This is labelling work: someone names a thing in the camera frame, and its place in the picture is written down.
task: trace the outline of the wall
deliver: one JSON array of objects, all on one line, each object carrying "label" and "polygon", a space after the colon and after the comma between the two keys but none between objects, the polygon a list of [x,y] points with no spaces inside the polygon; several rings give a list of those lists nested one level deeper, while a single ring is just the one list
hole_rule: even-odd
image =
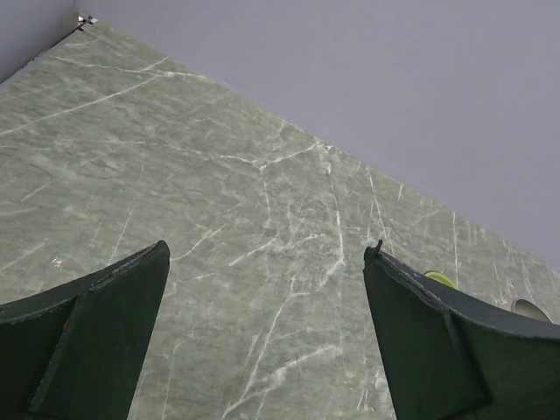
[{"label": "wall", "polygon": [[560,2],[80,7],[560,269]]},{"label": "wall", "polygon": [[77,26],[75,3],[17,0],[0,4],[0,83]]}]

